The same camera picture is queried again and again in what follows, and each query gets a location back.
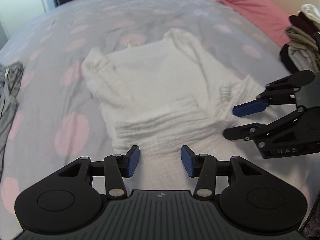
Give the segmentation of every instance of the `polka dot bed sheet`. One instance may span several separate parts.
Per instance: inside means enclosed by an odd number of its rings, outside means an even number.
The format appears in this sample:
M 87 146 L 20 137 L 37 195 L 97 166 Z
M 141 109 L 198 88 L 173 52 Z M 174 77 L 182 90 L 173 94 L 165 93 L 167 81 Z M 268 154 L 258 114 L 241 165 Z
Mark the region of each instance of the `polka dot bed sheet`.
M 24 65 L 0 184 L 2 240 L 21 232 L 14 214 L 20 192 L 81 156 L 100 161 L 112 154 L 99 103 L 81 73 L 89 51 L 98 47 L 108 54 L 130 44 L 159 41 L 171 28 L 191 32 L 241 79 L 250 73 L 264 85 L 289 74 L 273 41 L 214 0 L 75 0 L 36 18 L 0 51 L 3 65 L 17 60 Z M 239 147 L 248 148 L 249 160 L 263 164 L 252 145 L 239 142 Z M 301 156 L 269 160 L 268 165 L 288 174 L 300 169 L 307 178 L 309 162 Z M 93 186 L 104 192 L 103 179 L 95 179 Z M 305 189 L 310 199 L 313 188 Z

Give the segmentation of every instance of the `stack of folded clothes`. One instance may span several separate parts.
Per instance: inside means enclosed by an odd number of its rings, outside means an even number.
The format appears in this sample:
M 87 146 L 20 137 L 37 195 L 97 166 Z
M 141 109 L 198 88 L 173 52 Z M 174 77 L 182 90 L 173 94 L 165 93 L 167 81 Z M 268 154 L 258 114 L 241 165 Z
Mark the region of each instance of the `stack of folded clothes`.
M 289 17 L 286 33 L 291 39 L 280 51 L 285 67 L 295 73 L 301 70 L 320 71 L 320 53 L 314 34 L 320 31 L 320 12 L 312 4 L 304 4 L 298 15 Z

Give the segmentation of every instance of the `brown folded garment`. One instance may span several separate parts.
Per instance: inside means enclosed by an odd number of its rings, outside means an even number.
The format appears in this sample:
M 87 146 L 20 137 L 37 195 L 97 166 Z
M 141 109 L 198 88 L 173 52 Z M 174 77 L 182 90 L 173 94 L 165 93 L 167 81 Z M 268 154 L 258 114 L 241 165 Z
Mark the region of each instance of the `brown folded garment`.
M 290 46 L 304 50 L 311 60 L 314 72 L 320 71 L 320 53 L 316 41 L 303 30 L 289 26 L 285 29 L 287 35 L 291 39 Z
M 299 29 L 303 30 L 306 34 L 309 34 L 313 38 L 313 34 L 315 33 L 310 26 L 302 20 L 300 17 L 291 15 L 289 16 L 289 21 L 293 26 L 298 27 Z
M 315 26 L 313 21 L 311 21 L 303 12 L 300 12 L 298 17 L 301 18 L 302 20 L 304 20 L 304 22 L 309 25 L 309 27 L 312 29 L 313 32 L 316 33 L 318 31 L 320 31 L 318 29 L 318 27 Z

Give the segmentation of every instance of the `white door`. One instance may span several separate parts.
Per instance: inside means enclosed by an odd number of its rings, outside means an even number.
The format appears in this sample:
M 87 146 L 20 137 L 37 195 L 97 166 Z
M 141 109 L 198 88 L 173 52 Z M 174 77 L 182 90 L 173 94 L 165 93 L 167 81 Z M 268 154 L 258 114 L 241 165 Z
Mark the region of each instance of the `white door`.
M 0 0 L 0 22 L 8 38 L 29 20 L 44 13 L 42 0 Z

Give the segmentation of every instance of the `gray garment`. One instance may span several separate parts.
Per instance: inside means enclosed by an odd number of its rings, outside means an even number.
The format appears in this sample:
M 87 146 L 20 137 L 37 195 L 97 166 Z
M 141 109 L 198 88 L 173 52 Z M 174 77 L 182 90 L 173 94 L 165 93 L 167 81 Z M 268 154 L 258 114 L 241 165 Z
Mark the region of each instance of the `gray garment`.
M 288 47 L 288 55 L 298 70 L 315 71 L 311 65 L 309 55 L 303 49 L 296 49 L 290 45 Z
M 0 179 L 3 170 L 4 148 L 16 112 L 23 67 L 21 62 L 5 67 L 0 64 Z

